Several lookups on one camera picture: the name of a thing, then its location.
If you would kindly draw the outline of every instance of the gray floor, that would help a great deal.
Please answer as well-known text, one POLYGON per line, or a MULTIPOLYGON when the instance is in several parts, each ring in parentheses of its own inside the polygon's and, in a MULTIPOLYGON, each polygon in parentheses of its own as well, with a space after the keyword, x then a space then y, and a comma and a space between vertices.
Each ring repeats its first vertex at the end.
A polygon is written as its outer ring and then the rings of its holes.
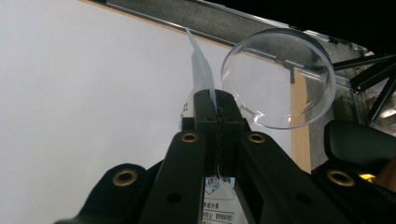
MULTIPOLYGON (((217 7, 209 7, 196 1, 108 0, 107 3, 111 6, 130 9, 141 17, 152 17, 180 26, 187 26, 196 34, 201 33, 207 35, 208 38, 214 36, 229 45, 238 43, 261 30, 278 26, 278 24, 264 22, 260 19, 237 15, 239 12, 235 13, 217 7)), ((364 53, 363 50, 355 48, 354 44, 348 42, 334 44, 321 39, 318 39, 318 42, 326 49, 332 63, 358 58, 364 53)), ((336 75, 345 77, 346 80, 356 76, 353 69, 336 72, 336 75)), ((341 95, 349 95, 347 85, 339 86, 336 98, 341 95)), ((321 119, 309 126, 313 169, 327 160, 323 150, 323 127, 332 119, 334 119, 334 113, 331 108, 321 119)))

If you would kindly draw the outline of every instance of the white surface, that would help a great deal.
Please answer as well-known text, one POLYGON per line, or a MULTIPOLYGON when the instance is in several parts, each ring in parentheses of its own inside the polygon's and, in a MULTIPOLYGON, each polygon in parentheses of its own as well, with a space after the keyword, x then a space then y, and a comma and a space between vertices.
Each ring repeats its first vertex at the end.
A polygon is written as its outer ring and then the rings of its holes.
MULTIPOLYGON (((219 87, 229 49, 198 42, 219 87)), ((192 52, 186 35, 79 1, 3 0, 0 223, 74 217, 108 169, 162 160, 192 52)))

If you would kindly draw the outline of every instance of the clear round container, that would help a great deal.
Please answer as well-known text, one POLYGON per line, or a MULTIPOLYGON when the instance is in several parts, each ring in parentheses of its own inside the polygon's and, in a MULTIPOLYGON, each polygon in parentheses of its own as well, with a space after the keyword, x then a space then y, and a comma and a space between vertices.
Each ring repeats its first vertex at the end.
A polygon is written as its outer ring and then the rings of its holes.
POLYGON ((273 129, 316 121, 336 91, 326 50, 313 37, 286 28, 264 30, 233 47, 221 79, 250 124, 273 129))

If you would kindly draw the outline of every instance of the metal ring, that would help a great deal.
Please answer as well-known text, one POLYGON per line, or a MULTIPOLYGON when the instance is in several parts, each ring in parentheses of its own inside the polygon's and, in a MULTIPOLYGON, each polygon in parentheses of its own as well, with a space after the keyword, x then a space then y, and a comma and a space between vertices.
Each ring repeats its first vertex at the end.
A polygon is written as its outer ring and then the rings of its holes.
POLYGON ((343 187, 352 187, 355 185, 355 180, 347 173, 338 170, 329 170, 327 177, 334 183, 343 187))
POLYGON ((254 143, 263 143, 263 142, 265 142, 265 137, 264 137, 264 135, 262 135, 260 133, 251 133, 248 136, 248 140, 250 140, 251 142, 254 142, 254 143))
POLYGON ((126 187, 132 185, 137 179, 137 171, 124 169, 118 171, 113 177, 113 184, 117 187, 126 187))
POLYGON ((198 141, 198 135, 196 133, 185 133, 181 135, 183 142, 192 143, 198 141))

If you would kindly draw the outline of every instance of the transparent plastic cup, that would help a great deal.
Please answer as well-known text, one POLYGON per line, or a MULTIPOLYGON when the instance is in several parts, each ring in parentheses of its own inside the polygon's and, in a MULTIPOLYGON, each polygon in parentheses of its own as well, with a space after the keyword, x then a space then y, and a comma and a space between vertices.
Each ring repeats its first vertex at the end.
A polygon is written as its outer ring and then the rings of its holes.
POLYGON ((336 84, 326 50, 300 31, 275 28, 241 41, 221 67, 223 89, 251 123, 292 129, 330 108, 336 84))

